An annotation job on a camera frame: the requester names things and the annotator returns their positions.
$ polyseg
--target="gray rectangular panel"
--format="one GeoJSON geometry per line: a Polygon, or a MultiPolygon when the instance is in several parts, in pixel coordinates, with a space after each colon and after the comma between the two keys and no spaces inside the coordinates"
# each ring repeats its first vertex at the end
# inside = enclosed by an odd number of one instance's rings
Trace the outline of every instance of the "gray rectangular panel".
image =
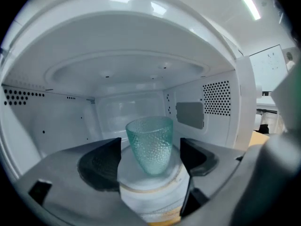
{"type": "Polygon", "coordinates": [[[176,110],[178,122],[197,129],[203,128],[204,112],[201,102],[178,102],[176,110]]]}

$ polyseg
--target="glass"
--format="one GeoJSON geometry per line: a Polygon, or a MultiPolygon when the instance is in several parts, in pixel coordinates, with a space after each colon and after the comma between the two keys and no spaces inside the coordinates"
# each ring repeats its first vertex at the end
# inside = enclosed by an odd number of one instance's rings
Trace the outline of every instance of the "glass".
{"type": "Polygon", "coordinates": [[[126,125],[135,158],[149,175],[158,175],[168,166],[173,146],[173,120],[165,116],[145,117],[126,125]]]}

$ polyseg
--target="white ceiling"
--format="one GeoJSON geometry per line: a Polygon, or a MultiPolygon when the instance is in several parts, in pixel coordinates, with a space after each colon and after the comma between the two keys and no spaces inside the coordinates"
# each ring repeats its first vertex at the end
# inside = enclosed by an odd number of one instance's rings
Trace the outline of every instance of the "white ceiling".
{"type": "MultiPolygon", "coordinates": [[[[31,0],[16,17],[24,25],[39,9],[54,0],[31,0]]],[[[293,41],[278,24],[278,11],[273,0],[253,0],[261,19],[254,21],[242,0],[180,0],[208,18],[220,28],[219,31],[234,42],[244,54],[250,55],[280,44],[282,48],[293,47],[293,41]]]]}

